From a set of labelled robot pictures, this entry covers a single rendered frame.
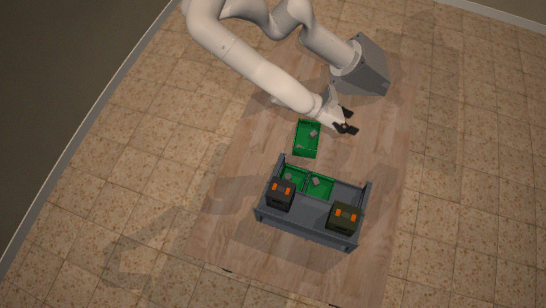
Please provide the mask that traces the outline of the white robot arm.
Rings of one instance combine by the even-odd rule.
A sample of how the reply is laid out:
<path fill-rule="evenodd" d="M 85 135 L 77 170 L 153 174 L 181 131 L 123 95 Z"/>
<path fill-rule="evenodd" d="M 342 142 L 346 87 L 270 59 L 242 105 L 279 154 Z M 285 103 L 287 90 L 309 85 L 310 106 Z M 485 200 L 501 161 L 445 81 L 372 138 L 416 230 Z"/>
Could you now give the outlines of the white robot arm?
<path fill-rule="evenodd" d="M 281 0 L 271 12 L 264 0 L 182 0 L 181 12 L 196 43 L 269 93 L 272 103 L 308 118 L 318 114 L 322 99 L 322 108 L 326 103 L 332 107 L 339 103 L 335 87 L 328 84 L 321 96 L 309 91 L 219 21 L 227 18 L 250 21 L 274 41 L 283 40 L 303 25 L 299 42 L 332 63 L 330 71 L 336 77 L 349 74 L 362 54 L 359 42 L 342 40 L 316 20 L 311 0 Z"/>

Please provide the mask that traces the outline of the black tool case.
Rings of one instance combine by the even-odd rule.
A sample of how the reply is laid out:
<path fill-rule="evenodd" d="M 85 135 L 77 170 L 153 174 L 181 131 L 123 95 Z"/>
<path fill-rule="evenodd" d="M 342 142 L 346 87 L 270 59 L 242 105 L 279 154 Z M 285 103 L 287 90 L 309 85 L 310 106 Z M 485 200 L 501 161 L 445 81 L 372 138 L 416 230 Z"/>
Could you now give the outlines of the black tool case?
<path fill-rule="evenodd" d="M 292 205 L 295 191 L 295 183 L 273 176 L 266 192 L 267 206 L 289 213 L 289 201 Z"/>

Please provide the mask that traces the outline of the green open-front bin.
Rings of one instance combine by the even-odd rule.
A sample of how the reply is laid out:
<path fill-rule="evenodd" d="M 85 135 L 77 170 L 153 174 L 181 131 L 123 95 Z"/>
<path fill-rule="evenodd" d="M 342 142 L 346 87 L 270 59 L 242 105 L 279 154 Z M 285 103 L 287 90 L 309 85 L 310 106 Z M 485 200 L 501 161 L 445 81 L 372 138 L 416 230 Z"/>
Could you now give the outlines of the green open-front bin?
<path fill-rule="evenodd" d="M 309 171 L 285 163 L 278 178 L 285 180 L 284 175 L 286 173 L 291 173 L 292 179 L 289 182 L 295 183 L 296 190 L 301 192 Z"/>
<path fill-rule="evenodd" d="M 298 119 L 298 121 L 292 155 L 315 159 L 318 150 L 321 123 L 306 119 Z M 309 133 L 313 130 L 316 130 L 318 135 L 312 139 Z M 296 147 L 297 144 L 300 144 L 304 148 Z"/>
<path fill-rule="evenodd" d="M 321 175 L 321 174 L 318 174 L 318 173 L 315 173 L 315 172 L 311 172 L 311 175 L 310 175 L 311 179 L 314 178 L 314 177 L 318 177 L 320 185 L 314 187 L 314 185 L 313 185 L 313 183 L 312 183 L 312 181 L 311 181 L 311 179 L 309 177 L 310 182 L 309 182 L 309 179 L 308 179 L 309 185 L 308 185 L 308 182 L 307 182 L 308 188 L 307 188 L 307 185 L 306 185 L 307 190 L 305 188 L 304 193 L 306 191 L 306 194 L 309 194 L 309 195 L 312 195 L 312 196 L 315 196 L 315 197 L 318 197 L 318 198 L 321 198 L 321 199 L 324 199 L 324 200 L 328 200 L 330 191 L 331 191 L 331 194 L 332 194 L 333 187 L 334 187 L 336 179 L 333 179 L 333 178 L 330 178 L 330 177 L 327 177 L 327 176 L 324 176 L 324 175 Z M 333 184 L 333 181 L 334 181 L 334 184 Z M 332 187 L 332 185 L 333 185 L 333 187 Z M 332 190 L 331 190 L 331 188 L 332 188 Z M 330 194 L 330 197 L 331 197 L 331 194 Z M 330 197 L 329 197 L 329 200 L 330 200 Z"/>

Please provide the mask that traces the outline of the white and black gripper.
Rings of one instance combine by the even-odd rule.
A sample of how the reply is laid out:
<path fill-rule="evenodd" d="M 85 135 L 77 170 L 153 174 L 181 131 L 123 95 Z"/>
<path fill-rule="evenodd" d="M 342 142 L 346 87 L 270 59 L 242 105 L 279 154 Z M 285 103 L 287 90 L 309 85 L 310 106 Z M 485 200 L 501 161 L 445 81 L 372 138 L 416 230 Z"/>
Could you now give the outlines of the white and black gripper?
<path fill-rule="evenodd" d="M 322 99 L 322 105 L 323 105 L 323 99 Z M 335 108 L 329 106 L 328 103 L 326 103 L 326 105 L 323 108 L 322 108 L 322 105 L 318 114 L 314 117 L 318 122 L 322 123 L 323 125 L 331 129 L 338 131 L 340 134 L 348 133 L 355 136 L 358 133 L 359 129 L 351 125 L 349 126 L 345 122 L 345 118 L 344 118 L 346 117 L 350 119 L 350 117 L 354 114 L 354 112 L 346 109 L 340 104 L 337 104 Z M 340 123 L 342 124 L 339 125 Z M 345 125 L 346 128 L 342 129 L 343 125 Z"/>

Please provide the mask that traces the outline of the dark olive tool case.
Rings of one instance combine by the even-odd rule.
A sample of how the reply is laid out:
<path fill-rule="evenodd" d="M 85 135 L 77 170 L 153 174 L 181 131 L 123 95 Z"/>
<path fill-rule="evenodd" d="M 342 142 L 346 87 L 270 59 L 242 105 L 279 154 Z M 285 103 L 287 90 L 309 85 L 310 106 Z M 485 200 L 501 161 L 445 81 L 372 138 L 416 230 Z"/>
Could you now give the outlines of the dark olive tool case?
<path fill-rule="evenodd" d="M 351 237 L 357 231 L 362 209 L 337 200 L 334 201 L 333 206 L 327 218 L 328 224 L 326 222 L 325 229 Z"/>

